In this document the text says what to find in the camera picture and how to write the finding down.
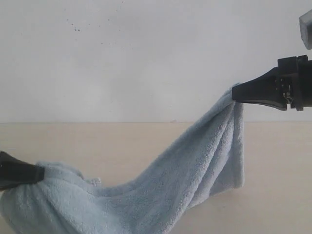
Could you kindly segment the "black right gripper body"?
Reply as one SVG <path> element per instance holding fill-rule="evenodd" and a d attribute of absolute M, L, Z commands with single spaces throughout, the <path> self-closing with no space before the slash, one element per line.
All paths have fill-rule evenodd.
<path fill-rule="evenodd" d="M 280 58 L 277 60 L 277 97 L 275 109 L 303 111 L 312 105 L 312 61 L 308 56 Z"/>

